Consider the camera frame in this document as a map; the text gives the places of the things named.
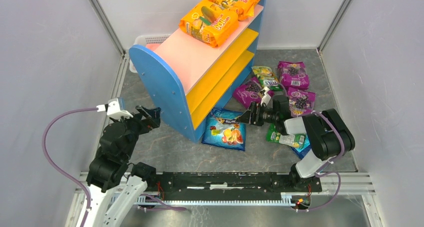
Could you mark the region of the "blue Slendy candy bag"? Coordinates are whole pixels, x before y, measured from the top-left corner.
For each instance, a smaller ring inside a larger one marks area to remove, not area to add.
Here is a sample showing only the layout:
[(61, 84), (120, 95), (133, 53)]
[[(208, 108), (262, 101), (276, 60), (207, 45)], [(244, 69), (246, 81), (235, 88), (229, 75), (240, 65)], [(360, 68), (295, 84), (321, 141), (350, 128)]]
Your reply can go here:
[(246, 150), (246, 125), (238, 122), (239, 111), (213, 108), (206, 117), (201, 143), (228, 150)]

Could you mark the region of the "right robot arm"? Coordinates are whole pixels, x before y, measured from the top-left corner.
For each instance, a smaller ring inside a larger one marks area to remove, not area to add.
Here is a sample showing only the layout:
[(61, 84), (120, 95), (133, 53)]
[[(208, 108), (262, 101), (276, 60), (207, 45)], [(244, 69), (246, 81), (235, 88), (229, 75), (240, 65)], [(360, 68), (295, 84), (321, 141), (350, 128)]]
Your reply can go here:
[(289, 186), (295, 187), (322, 177), (322, 170), (355, 148), (352, 133), (334, 108), (294, 117), (289, 97), (275, 95), (271, 101), (270, 107), (265, 103), (252, 102), (236, 121), (260, 127), (269, 123), (281, 137), (304, 135), (308, 138), (311, 149), (291, 167), (287, 180)]

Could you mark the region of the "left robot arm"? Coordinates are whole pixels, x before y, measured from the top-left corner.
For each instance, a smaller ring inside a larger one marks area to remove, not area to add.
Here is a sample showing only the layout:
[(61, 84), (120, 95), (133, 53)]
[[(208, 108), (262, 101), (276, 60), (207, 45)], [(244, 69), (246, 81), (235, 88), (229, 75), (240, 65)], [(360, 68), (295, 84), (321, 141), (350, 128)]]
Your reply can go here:
[(156, 169), (144, 163), (136, 164), (127, 179), (123, 194), (109, 206), (112, 195), (128, 169), (139, 136), (160, 126), (161, 108), (148, 109), (141, 105), (137, 113), (123, 108), (114, 98), (107, 104), (95, 107), (97, 112), (106, 112), (112, 121), (99, 139), (93, 161), (89, 164), (86, 183), (76, 183), (85, 193), (86, 208), (81, 212), (78, 223), (82, 227), (118, 227), (135, 200), (156, 175)]

